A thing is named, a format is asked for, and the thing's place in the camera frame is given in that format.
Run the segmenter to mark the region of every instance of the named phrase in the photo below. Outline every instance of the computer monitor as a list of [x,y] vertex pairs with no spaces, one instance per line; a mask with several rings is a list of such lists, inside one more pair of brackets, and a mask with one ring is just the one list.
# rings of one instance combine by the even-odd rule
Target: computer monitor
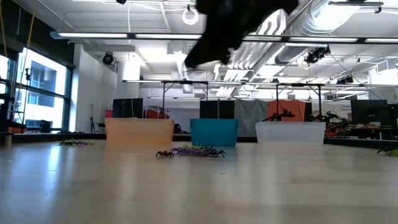
[[354,123],[390,125],[387,100],[351,100],[351,113]]

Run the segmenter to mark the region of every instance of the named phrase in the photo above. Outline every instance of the orange plastic bin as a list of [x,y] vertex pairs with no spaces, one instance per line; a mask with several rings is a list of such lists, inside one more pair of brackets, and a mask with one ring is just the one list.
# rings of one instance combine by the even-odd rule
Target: orange plastic bin
[[106,141],[124,146],[171,145],[174,124],[169,119],[106,118]]

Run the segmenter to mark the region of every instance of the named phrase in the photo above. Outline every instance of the gray curtain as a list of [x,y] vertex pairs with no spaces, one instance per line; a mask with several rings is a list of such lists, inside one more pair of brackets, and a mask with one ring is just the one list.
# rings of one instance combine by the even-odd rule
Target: gray curtain
[[239,137],[256,137],[256,123],[267,118],[268,102],[235,100],[235,119],[239,120]]

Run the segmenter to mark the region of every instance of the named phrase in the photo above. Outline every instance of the teal plastic bin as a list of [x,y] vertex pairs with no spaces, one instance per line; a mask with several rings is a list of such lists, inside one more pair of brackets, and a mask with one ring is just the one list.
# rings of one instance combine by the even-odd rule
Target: teal plastic bin
[[191,119],[192,145],[234,147],[238,124],[236,119]]

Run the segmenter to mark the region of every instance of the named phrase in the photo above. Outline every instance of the white plastic bin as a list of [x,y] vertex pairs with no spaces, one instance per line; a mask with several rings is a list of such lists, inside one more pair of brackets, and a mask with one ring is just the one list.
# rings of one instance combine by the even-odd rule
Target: white plastic bin
[[258,122],[257,141],[261,144],[323,144],[324,122]]

